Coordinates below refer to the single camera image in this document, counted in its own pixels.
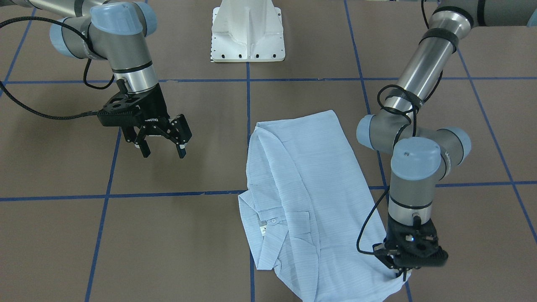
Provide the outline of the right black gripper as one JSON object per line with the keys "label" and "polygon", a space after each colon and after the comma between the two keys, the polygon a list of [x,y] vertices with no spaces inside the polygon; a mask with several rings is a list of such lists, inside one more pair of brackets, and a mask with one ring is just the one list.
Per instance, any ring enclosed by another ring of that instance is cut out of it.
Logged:
{"label": "right black gripper", "polygon": [[186,157],[192,132],[183,114],[169,118],[160,85],[139,93],[128,92],[125,83],[118,86],[120,91],[97,113],[100,123],[105,127],[120,127],[125,141],[140,149],[142,157],[151,153],[147,135],[172,141],[180,159]]}

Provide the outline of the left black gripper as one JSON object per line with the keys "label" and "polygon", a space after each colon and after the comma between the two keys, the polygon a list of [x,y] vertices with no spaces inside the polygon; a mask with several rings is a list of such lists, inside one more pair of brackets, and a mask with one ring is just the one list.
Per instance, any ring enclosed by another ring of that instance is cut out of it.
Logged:
{"label": "left black gripper", "polygon": [[448,252],[439,245],[431,219],[420,226],[408,226],[389,217],[386,237],[373,246],[373,254],[389,269],[394,269],[397,279],[403,276],[403,282],[408,281],[412,269],[444,266],[448,260]]}

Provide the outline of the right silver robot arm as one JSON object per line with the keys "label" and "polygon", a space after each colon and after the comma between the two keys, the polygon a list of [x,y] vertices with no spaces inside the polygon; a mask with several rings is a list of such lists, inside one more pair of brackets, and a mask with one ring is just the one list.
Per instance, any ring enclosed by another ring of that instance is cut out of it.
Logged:
{"label": "right silver robot arm", "polygon": [[86,59],[85,72],[93,60],[108,61],[119,92],[101,109],[78,115],[56,116],[36,111],[13,97],[4,84],[2,91],[23,109],[47,119],[71,120],[96,116],[102,126],[121,128],[127,143],[150,155],[147,136],[162,136],[173,142],[180,158],[192,132],[184,115],[171,118],[157,78],[146,37],[157,29],[154,10],[144,2],[118,0],[2,0],[1,6],[36,8],[60,16],[19,17],[1,23],[5,27],[21,21],[51,23],[50,40],[55,49],[67,56]]}

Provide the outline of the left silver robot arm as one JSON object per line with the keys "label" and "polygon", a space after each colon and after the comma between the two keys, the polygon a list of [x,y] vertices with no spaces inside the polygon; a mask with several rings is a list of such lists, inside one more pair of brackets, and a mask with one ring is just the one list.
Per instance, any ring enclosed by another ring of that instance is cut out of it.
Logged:
{"label": "left silver robot arm", "polygon": [[357,141],[391,155],[387,233],[371,255],[403,281],[410,270],[443,266],[448,253],[431,219],[435,186],[468,157],[471,139],[460,128],[429,130],[417,124],[459,42],[476,27],[536,26],[535,0],[441,0],[426,32],[395,84],[377,94],[380,111],[357,126]]}

